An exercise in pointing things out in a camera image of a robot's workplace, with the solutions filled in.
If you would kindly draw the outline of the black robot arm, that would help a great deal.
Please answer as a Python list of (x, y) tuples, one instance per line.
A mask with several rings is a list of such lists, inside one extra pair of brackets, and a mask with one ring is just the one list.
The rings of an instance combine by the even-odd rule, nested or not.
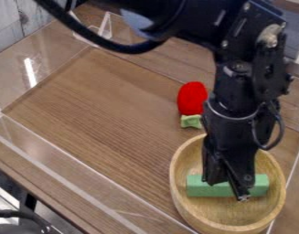
[(142, 42), (121, 44), (94, 33), (55, 0), (35, 0), (62, 24), (102, 48), (143, 54), (178, 37), (213, 51), (217, 74), (205, 103), (202, 180), (227, 183), (237, 200), (251, 196), (255, 155), (274, 148), (285, 131), (280, 96), (293, 75), (285, 48), (288, 22), (266, 0), (102, 0), (119, 9)]

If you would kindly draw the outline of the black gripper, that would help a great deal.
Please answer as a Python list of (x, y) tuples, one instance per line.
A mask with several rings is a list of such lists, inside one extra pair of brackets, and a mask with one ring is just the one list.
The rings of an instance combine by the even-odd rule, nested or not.
[(254, 187), (255, 155), (274, 148), (284, 136), (280, 108), (278, 100), (272, 100), (241, 116), (222, 108), (215, 99), (205, 104), (202, 180), (211, 186), (227, 182), (241, 202), (250, 199)]

